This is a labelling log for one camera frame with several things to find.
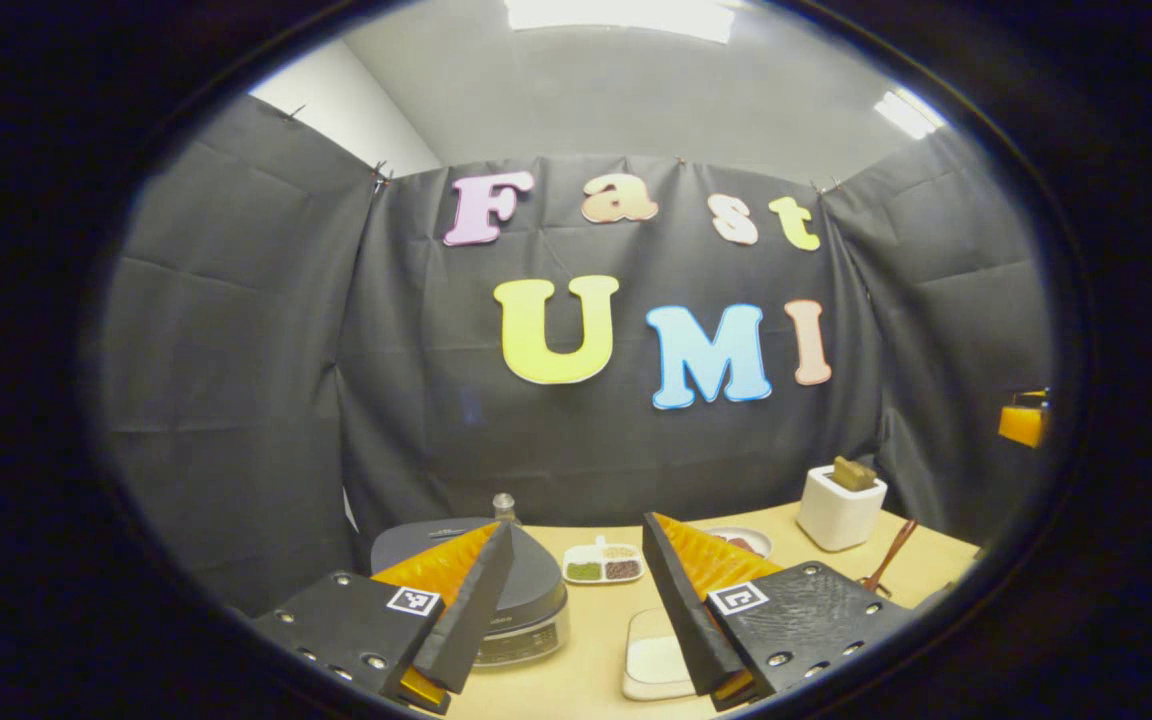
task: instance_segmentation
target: letter m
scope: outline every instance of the letter m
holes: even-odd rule
[[[732,379],[723,389],[727,400],[745,402],[772,395],[772,382],[763,373],[763,351],[758,346],[761,319],[763,311],[757,306],[728,306],[710,342],[685,306],[655,306],[647,311],[647,324],[660,338],[660,391],[652,396],[652,406],[675,410],[695,402],[696,393],[685,381],[689,372],[705,402],[713,402],[728,367]]]

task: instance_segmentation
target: wooden spoon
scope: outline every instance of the wooden spoon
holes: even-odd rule
[[[900,532],[896,533],[896,539],[893,539],[892,546],[887,548],[887,556],[882,558],[882,564],[878,566],[878,569],[874,570],[873,575],[869,575],[867,578],[861,579],[861,584],[869,592],[874,592],[874,589],[878,588],[878,579],[882,577],[882,570],[887,569],[887,564],[890,564],[892,558],[896,556],[900,548],[904,546],[905,541],[908,541],[909,536],[914,535],[914,530],[916,528],[918,528],[918,520],[910,518],[907,521],[904,526],[900,529]]]

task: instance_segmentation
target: black fabric backdrop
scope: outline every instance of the black fabric backdrop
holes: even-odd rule
[[[502,234],[446,247],[456,179],[530,170]],[[644,222],[591,223],[582,187],[608,173],[644,179],[659,213]],[[759,241],[723,241],[710,222],[713,192],[751,209]],[[768,202],[794,196],[818,217],[812,188],[700,164],[649,158],[544,158],[476,162],[422,173],[376,199],[340,332],[344,480],[358,526],[485,514],[509,492],[524,521],[632,524],[645,510],[682,520],[753,510],[801,495],[805,472],[836,454],[874,449],[879,338],[855,267],[835,233],[795,249]],[[824,223],[810,223],[820,229]],[[611,361],[589,381],[522,381],[500,351],[497,285],[543,278],[556,287],[550,348],[582,341],[573,276],[605,274],[612,296]],[[797,343],[783,305],[823,305],[833,377],[794,381]],[[751,402],[698,397],[658,410],[653,306],[691,310],[712,338],[723,310],[763,310],[759,338],[772,395]]]
[[[243,97],[147,183],[111,283],[115,457],[182,566],[248,614],[353,568],[333,359],[371,190]]]
[[[950,128],[824,195],[882,332],[876,464],[915,518],[973,543],[1046,471],[1046,452],[998,435],[1009,391],[1056,373],[1038,258],[1049,232],[1023,200]]]
[[[128,486],[157,532],[248,614],[404,521],[488,514],[511,492],[525,523],[682,520],[796,500],[835,455],[873,460],[887,509],[969,541],[1037,480],[996,437],[1011,386],[1049,382],[1033,237],[983,159],[940,131],[819,196],[673,159],[476,162],[396,179],[250,97],[152,179],[132,215],[105,319],[105,410]],[[530,170],[536,188],[487,245],[446,247],[456,179]],[[591,223],[586,181],[644,179],[660,210]],[[752,247],[710,223],[744,200]],[[767,210],[795,197],[823,244],[795,249]],[[548,279],[550,348],[581,346],[573,276],[620,281],[609,363],[538,386],[500,351],[495,286]],[[823,305],[832,378],[794,381],[783,305]],[[658,410],[653,306],[763,310],[772,395]],[[349,528],[346,488],[361,537]]]

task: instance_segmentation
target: table surface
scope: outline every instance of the table surface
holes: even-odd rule
[[[905,523],[889,511],[882,511],[869,541],[840,552],[826,552],[795,523],[799,503],[791,502],[767,510],[742,511],[726,518],[696,520],[694,528],[711,529],[736,525],[759,530],[772,540],[768,560],[782,568],[808,560],[819,560],[847,577],[861,578],[873,573],[882,562],[892,539]],[[590,544],[596,536],[608,543],[622,541],[641,546],[643,528],[548,528],[524,525],[531,537],[554,559],[574,544]],[[892,601],[914,607],[925,597],[958,579],[972,563],[977,547],[918,528],[910,536],[882,574],[882,586],[892,592]],[[660,607],[652,571],[643,578],[620,584],[567,584],[568,617],[571,637],[567,644],[531,662],[484,667],[472,670],[465,691],[452,696],[447,717],[450,720],[475,720],[486,717],[545,717],[547,720],[627,717],[634,720],[713,717],[713,703],[707,696],[673,700],[632,702],[621,694],[626,675],[626,638],[630,619],[637,612]]]

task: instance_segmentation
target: yellow letter u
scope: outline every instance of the yellow letter u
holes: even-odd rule
[[[585,341],[576,353],[553,353],[545,343],[545,300],[554,283],[529,279],[500,283],[500,346],[503,363],[525,381],[560,384],[588,381],[612,359],[612,294],[621,283],[608,275],[581,275],[567,286],[581,298]]]

